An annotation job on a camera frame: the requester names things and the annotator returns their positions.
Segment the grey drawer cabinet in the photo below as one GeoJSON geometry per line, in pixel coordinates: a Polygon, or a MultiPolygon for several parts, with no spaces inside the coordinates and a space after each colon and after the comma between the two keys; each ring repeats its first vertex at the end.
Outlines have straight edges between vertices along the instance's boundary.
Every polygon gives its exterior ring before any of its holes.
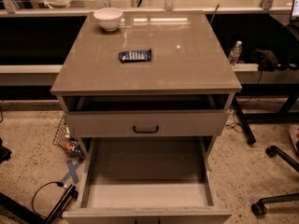
{"type": "MultiPolygon", "coordinates": [[[[64,113],[228,111],[241,85],[201,11],[126,11],[113,32],[93,16],[83,23],[51,92],[64,113]],[[119,53],[150,49],[149,62],[121,63],[119,53]]],[[[211,150],[216,136],[197,137],[211,150]]],[[[76,137],[83,150],[93,138],[76,137]]]]}

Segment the clear plastic water bottle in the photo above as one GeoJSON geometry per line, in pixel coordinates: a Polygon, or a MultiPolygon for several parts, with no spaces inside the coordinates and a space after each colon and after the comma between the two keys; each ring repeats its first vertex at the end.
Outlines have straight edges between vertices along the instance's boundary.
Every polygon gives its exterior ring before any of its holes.
{"type": "Polygon", "coordinates": [[[235,66],[237,64],[241,52],[242,52],[242,42],[237,41],[235,45],[232,47],[230,54],[228,56],[228,61],[230,65],[235,66]]]}

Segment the black stand leg left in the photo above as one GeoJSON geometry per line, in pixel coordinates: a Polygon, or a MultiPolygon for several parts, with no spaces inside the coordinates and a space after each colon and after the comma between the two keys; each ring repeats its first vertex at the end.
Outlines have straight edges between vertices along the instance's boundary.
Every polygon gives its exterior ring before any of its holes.
{"type": "Polygon", "coordinates": [[[1,214],[17,219],[21,224],[51,224],[77,197],[73,184],[51,181],[37,189],[29,201],[29,208],[0,193],[1,214]]]}

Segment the black bag on ledge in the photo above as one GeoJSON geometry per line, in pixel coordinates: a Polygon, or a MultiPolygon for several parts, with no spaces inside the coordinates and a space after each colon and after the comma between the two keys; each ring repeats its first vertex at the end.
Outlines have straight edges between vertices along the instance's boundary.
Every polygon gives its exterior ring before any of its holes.
{"type": "Polygon", "coordinates": [[[278,58],[271,50],[256,49],[251,53],[251,59],[258,64],[259,71],[273,72],[278,67],[278,58]]]}

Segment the black table leg right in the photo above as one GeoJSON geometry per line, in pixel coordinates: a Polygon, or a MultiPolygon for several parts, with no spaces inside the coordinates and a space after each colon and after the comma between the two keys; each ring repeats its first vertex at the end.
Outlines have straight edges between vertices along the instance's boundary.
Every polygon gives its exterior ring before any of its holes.
{"type": "Polygon", "coordinates": [[[251,146],[256,142],[256,139],[253,135],[253,132],[251,131],[251,128],[245,119],[245,115],[241,109],[241,106],[239,102],[237,101],[236,97],[234,97],[233,102],[232,102],[233,107],[235,108],[235,112],[239,118],[241,127],[243,128],[243,132],[247,138],[247,143],[251,146]]]}

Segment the grey middle drawer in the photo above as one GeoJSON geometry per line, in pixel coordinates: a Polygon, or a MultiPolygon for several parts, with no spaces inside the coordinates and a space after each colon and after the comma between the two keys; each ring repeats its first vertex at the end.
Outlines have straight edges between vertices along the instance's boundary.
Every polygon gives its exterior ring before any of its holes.
{"type": "Polygon", "coordinates": [[[228,111],[108,111],[68,112],[65,120],[76,137],[216,136],[228,111]],[[157,133],[134,133],[133,126],[154,128],[157,133]]]}

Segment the grey open bottom drawer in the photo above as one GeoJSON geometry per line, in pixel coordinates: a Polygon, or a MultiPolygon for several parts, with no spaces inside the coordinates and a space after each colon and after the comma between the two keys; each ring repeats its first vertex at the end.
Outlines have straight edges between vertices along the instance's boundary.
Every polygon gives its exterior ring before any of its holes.
{"type": "Polygon", "coordinates": [[[69,224],[223,224],[204,140],[98,138],[91,142],[69,224]]]}

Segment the blue snack bar wrapper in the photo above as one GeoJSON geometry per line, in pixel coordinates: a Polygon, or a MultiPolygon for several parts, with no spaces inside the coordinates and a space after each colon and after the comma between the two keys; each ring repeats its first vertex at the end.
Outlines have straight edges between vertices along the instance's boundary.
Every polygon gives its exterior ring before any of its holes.
{"type": "Polygon", "coordinates": [[[151,54],[152,51],[150,49],[123,51],[119,53],[119,60],[121,63],[149,62],[151,54]]]}

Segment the white ceramic bowl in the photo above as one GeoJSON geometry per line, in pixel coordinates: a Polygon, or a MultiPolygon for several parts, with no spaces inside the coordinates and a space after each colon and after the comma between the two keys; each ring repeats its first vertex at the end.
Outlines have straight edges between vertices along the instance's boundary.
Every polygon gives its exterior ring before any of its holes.
{"type": "Polygon", "coordinates": [[[101,28],[106,31],[115,31],[121,24],[122,11],[115,7],[105,7],[96,10],[93,16],[101,28]]]}

